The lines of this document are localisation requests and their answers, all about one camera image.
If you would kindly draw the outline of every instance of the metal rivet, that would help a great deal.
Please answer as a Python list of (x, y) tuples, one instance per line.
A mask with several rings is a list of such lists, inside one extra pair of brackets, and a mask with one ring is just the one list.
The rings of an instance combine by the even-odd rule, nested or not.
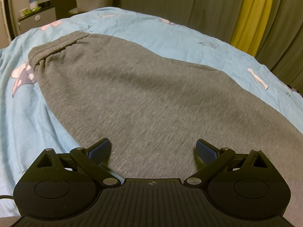
[(114, 185), (117, 182), (118, 182), (118, 180), (116, 178), (113, 178), (113, 177), (105, 178), (103, 180), (103, 183), (106, 184), (106, 185)]
[(200, 178), (197, 178), (197, 177), (190, 177), (189, 179), (186, 180), (189, 184), (192, 184), (192, 185), (197, 185), (197, 184), (200, 184), (202, 181)]

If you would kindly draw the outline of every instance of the blue blanket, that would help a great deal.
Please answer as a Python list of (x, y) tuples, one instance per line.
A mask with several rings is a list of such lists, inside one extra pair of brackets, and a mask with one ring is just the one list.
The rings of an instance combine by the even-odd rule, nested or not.
[[(219, 69), (303, 133), (302, 97), (291, 92), (254, 57), (159, 17), (112, 7), (97, 9), (31, 29), (0, 50), (0, 195), (13, 194), (14, 186), (43, 149), (51, 147), (56, 153), (67, 153), (78, 147), (48, 108), (27, 64), (33, 47), (77, 30), (116, 36), (162, 57)], [(267, 89), (257, 81), (258, 77)], [(18, 214), (12, 200), (0, 201), (0, 217)]]

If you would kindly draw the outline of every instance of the cabinet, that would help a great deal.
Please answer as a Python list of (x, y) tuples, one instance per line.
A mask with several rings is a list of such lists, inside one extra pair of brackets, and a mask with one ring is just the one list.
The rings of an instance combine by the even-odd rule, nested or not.
[(38, 13), (30, 14), (18, 19), (20, 33), (25, 33), (31, 28), (41, 27), (56, 21), (55, 7), (43, 9)]

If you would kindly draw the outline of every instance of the pink pattern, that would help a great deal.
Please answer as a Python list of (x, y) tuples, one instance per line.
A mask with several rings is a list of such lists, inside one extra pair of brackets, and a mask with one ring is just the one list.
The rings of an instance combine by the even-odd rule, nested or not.
[(102, 15), (102, 17), (112, 17), (112, 16), (116, 16), (116, 14), (109, 14), (109, 15)]
[(167, 19), (163, 19), (163, 18), (161, 18), (161, 17), (159, 17), (159, 19), (160, 19), (162, 22), (165, 22), (165, 23), (167, 23), (167, 24), (169, 24), (169, 25), (175, 25), (175, 23), (173, 23), (173, 22), (171, 22), (171, 21), (169, 21), (169, 20), (167, 20)]
[(265, 89), (268, 89), (268, 86), (266, 85), (266, 83), (265, 83), (261, 78), (259, 78), (258, 75), (256, 75), (256, 74), (254, 73), (253, 69), (248, 68), (248, 71), (254, 76), (254, 78), (255, 78), (258, 82), (260, 82), (260, 83), (263, 85), (263, 87), (264, 87)]
[(12, 97), (15, 96), (17, 90), (25, 84), (35, 84), (37, 82), (34, 74), (34, 70), (31, 68), (28, 60), (21, 64), (15, 70), (11, 72), (11, 77), (15, 80)]
[(62, 23), (61, 20), (54, 21), (54, 22), (52, 22), (52, 23), (50, 23), (50, 24), (48, 24), (48, 25), (42, 26), (42, 27), (41, 27), (41, 30), (44, 31), (44, 30), (46, 30), (49, 26), (58, 26), (58, 25), (60, 25), (61, 23)]

